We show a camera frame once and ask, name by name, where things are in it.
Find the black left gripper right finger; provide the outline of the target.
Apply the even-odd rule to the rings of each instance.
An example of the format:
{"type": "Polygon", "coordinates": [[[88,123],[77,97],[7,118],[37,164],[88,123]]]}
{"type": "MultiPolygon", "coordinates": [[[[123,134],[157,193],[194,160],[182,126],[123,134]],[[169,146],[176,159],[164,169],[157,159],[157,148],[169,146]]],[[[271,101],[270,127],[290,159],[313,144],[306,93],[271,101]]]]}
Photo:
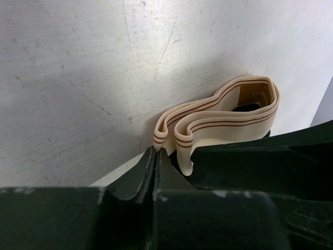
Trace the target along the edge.
{"type": "Polygon", "coordinates": [[[291,249],[269,196],[248,190],[198,190],[156,155],[153,249],[291,249]]]}

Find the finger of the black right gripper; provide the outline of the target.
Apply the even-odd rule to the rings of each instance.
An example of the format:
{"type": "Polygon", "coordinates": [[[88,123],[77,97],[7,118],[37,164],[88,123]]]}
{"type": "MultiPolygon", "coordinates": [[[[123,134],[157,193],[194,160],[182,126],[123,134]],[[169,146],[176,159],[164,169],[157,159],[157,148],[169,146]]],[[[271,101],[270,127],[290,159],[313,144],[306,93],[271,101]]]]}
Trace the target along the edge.
{"type": "Polygon", "coordinates": [[[240,188],[332,200],[332,124],[260,140],[195,149],[189,177],[206,188],[240,188]]]}

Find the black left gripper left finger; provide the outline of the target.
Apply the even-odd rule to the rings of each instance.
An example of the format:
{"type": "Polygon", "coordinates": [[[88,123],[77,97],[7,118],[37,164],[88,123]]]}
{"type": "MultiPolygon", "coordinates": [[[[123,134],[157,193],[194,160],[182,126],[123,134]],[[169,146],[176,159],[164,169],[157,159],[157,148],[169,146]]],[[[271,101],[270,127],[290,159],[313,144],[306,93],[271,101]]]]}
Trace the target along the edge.
{"type": "Polygon", "coordinates": [[[155,156],[107,186],[1,188],[1,249],[149,249],[155,156]]]}

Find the black underwear with beige waistband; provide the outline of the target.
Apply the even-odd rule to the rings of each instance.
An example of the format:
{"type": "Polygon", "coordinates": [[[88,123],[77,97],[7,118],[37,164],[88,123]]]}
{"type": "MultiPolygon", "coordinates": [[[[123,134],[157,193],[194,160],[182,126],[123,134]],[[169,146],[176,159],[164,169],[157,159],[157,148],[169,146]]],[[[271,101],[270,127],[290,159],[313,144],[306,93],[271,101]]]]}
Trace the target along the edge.
{"type": "Polygon", "coordinates": [[[193,171],[197,147],[253,141],[267,135],[280,102],[277,85],[263,76],[232,80],[211,97],[175,106],[164,112],[153,132],[153,145],[177,152],[183,175],[193,171]]]}

